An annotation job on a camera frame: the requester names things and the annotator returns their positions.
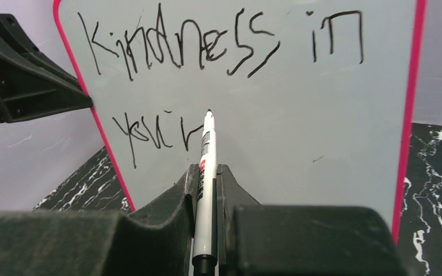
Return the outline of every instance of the whiteboard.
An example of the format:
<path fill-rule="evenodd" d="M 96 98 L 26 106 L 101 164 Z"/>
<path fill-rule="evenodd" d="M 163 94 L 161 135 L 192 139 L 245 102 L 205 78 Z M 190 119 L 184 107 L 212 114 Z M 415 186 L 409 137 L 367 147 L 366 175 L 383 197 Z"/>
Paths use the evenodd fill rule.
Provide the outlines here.
<path fill-rule="evenodd" d="M 424 1 L 56 0 L 54 11 L 133 208 L 199 161 L 209 108 L 218 162 L 262 204 L 367 206 L 392 226 Z"/>

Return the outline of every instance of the white marker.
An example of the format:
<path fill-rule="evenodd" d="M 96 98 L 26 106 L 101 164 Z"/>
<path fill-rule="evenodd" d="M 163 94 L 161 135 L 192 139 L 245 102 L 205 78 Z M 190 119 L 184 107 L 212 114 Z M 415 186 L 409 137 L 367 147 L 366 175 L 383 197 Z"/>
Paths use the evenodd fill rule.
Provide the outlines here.
<path fill-rule="evenodd" d="M 217 167 L 214 117 L 208 109 L 204 118 L 201 162 L 199 163 L 196 232 L 192 254 L 194 276 L 214 276 L 214 270 L 218 264 Z"/>

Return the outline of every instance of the marble countertop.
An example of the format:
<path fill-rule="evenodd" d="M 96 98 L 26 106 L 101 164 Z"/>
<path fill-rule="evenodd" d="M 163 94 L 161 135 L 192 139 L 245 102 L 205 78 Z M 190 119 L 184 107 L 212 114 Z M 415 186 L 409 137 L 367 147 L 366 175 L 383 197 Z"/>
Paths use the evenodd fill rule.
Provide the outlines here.
<path fill-rule="evenodd" d="M 413 124 L 398 251 L 411 275 L 442 275 L 442 126 Z M 130 213 L 103 148 L 35 209 Z"/>

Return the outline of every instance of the black marker cap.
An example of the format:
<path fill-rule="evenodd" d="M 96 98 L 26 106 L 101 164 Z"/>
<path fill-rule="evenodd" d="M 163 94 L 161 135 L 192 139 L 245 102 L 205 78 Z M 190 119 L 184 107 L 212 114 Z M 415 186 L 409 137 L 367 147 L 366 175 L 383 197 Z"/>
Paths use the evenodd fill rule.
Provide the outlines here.
<path fill-rule="evenodd" d="M 212 255 L 195 256 L 192 258 L 194 276 L 214 276 L 216 264 L 218 264 L 218 260 Z"/>

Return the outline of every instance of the pink whiteboard edge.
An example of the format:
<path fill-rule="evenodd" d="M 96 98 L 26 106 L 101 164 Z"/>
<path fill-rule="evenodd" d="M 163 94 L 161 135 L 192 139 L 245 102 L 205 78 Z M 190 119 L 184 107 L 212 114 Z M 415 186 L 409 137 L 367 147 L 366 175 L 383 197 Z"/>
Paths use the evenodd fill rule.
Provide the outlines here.
<path fill-rule="evenodd" d="M 392 238 L 394 239 L 395 244 L 397 244 L 399 239 L 399 228 L 401 226 L 401 209 L 404 198 L 404 178 L 406 177 L 409 143 L 411 140 L 414 97 L 416 95 L 416 83 L 418 77 L 425 11 L 426 0 L 417 0 L 416 16 L 414 17 L 413 44 L 411 46 L 411 59 L 409 64 L 409 78 L 407 81 L 406 107 L 402 127 L 401 156 L 399 160 L 399 170 L 397 173 L 397 186 L 395 189 L 394 217 L 392 219 Z"/>
<path fill-rule="evenodd" d="M 77 78 L 79 79 L 79 83 L 81 84 L 82 90 L 89 95 L 89 91 L 87 90 L 87 86 L 85 85 L 85 82 L 83 80 L 82 74 L 79 70 L 79 65 L 77 65 L 77 61 L 74 57 L 74 54 L 72 53 L 72 48 L 70 47 L 70 44 L 68 43 L 67 36 L 65 35 L 65 31 L 63 30 L 62 23 L 60 22 L 60 17 L 58 15 L 58 7 L 60 5 L 61 0 L 54 0 L 53 3 L 53 15 L 55 24 L 58 28 L 58 32 L 60 33 L 60 37 L 63 40 L 63 44 L 65 46 L 65 49 L 67 50 L 68 56 L 70 57 L 70 61 L 72 62 L 72 66 L 74 67 L 74 71 L 77 74 Z M 109 145 L 108 139 L 106 137 L 106 133 L 104 132 L 104 128 L 101 125 L 101 121 L 99 120 L 99 116 L 97 115 L 97 112 L 94 107 L 90 109 L 92 112 L 92 115 L 94 116 L 94 119 L 97 124 L 97 128 L 99 129 L 99 132 L 101 133 L 101 137 L 104 141 L 104 144 L 106 146 L 106 150 L 109 154 L 109 157 L 111 159 L 111 162 L 113 163 L 113 166 L 116 170 L 117 177 L 119 179 L 119 182 L 121 183 L 121 187 L 123 188 L 124 195 L 126 196 L 126 199 L 128 200 L 129 207 L 132 211 L 135 211 L 135 205 L 133 204 L 133 200 L 131 199 L 131 195 L 128 192 L 128 188 L 126 187 L 126 184 L 124 183 L 124 178 L 121 175 L 121 171 L 119 170 L 119 166 L 117 165 L 116 159 L 113 155 L 113 152 L 111 150 L 111 145 Z"/>
<path fill-rule="evenodd" d="M 53 15 L 55 24 L 58 28 L 58 32 L 63 40 L 63 44 L 65 49 L 70 57 L 70 61 L 72 62 L 72 66 L 74 67 L 74 71 L 77 74 L 77 78 L 79 83 L 81 84 L 82 90 L 89 94 L 87 90 L 87 86 L 83 81 L 82 74 L 77 65 L 77 61 L 74 57 L 70 44 L 68 43 L 67 37 L 65 35 L 65 31 L 63 30 L 62 23 L 60 22 L 60 18 L 58 15 L 58 7 L 60 5 L 61 0 L 54 0 L 53 4 Z M 394 242 L 397 244 L 399 237 L 399 227 L 401 224 L 401 208 L 402 208 L 402 200 L 404 196 L 404 178 L 406 176 L 407 170 L 407 155 L 409 153 L 409 143 L 410 143 L 410 135 L 412 128 L 412 116 L 413 116 L 413 106 L 414 106 L 414 97 L 416 94 L 416 82 L 419 68 L 419 57 L 421 52 L 421 41 L 422 41 L 422 33 L 424 28 L 424 17 L 426 10 L 426 0 L 417 0 L 416 5 L 416 16 L 414 19 L 414 34 L 413 34 L 413 44 L 411 48 L 411 59 L 409 66 L 409 78 L 407 84 L 407 95 L 406 95 L 406 106 L 404 112 L 404 120 L 403 120 L 403 128 L 402 128 L 402 138 L 401 138 L 401 153 L 399 158 L 399 169 L 397 175 L 397 188 L 395 191 L 395 204 L 394 204 L 394 216 L 392 223 L 392 237 Z M 121 171 L 119 170 L 119 166 L 116 162 L 114 154 L 111 150 L 111 146 L 109 145 L 108 139 L 104 132 L 104 129 L 101 125 L 101 121 L 97 115 L 97 112 L 94 108 L 91 108 L 91 112 L 94 116 L 96 124 L 99 128 L 99 132 L 101 133 L 101 137 L 105 143 L 106 150 L 111 158 L 111 162 L 116 170 L 117 176 L 119 178 L 119 182 L 123 188 L 124 194 L 128 200 L 129 207 L 131 210 L 135 211 L 135 206 L 131 199 L 131 196 L 128 192 L 128 189 L 125 185 L 123 176 L 121 175 Z"/>

